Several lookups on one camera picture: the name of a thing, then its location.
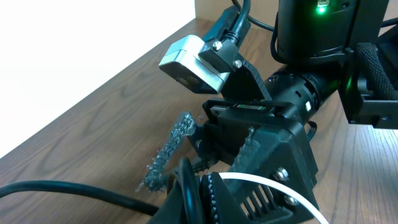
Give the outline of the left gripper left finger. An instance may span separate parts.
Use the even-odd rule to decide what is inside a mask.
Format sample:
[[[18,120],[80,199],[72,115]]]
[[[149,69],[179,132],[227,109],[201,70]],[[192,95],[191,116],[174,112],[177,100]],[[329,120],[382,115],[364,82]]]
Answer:
[[[167,198],[147,224],[194,223],[195,209],[190,200],[195,198],[195,176],[188,172],[169,177]]]

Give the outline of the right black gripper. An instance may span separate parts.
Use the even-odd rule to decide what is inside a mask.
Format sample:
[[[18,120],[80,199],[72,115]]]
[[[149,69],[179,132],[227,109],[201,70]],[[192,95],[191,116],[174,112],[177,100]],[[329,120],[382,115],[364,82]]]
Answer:
[[[204,102],[203,109],[205,131],[218,159],[232,164],[229,191],[251,221],[302,223],[315,218],[318,168],[304,129],[311,118],[305,104],[215,98]]]

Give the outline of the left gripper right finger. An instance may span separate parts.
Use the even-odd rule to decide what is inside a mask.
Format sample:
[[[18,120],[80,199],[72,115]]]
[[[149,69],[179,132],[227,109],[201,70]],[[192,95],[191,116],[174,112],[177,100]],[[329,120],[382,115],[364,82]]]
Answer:
[[[211,172],[201,178],[200,199],[206,223],[249,223],[248,217],[232,197],[226,184],[217,172]]]

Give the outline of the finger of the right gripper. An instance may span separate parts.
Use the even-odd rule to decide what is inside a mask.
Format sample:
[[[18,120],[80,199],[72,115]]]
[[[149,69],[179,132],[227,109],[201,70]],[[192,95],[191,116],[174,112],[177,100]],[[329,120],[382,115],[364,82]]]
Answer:
[[[168,175],[164,173],[166,165],[183,139],[193,135],[196,128],[197,124],[190,112],[184,111],[178,116],[165,144],[157,151],[157,155],[152,158],[152,164],[147,165],[148,173],[139,184],[137,191],[144,187],[151,192],[166,188],[168,179]]]

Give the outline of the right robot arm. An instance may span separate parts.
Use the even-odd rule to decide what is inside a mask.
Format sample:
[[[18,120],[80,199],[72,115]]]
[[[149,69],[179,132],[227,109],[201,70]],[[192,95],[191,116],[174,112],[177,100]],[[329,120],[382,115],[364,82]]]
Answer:
[[[207,121],[184,112],[143,185],[166,190],[152,223],[325,223],[310,147],[322,104],[340,95],[347,120],[397,128],[397,20],[387,1],[280,1],[263,79],[239,48],[254,18],[234,1],[203,36],[174,42],[160,69],[197,94]]]

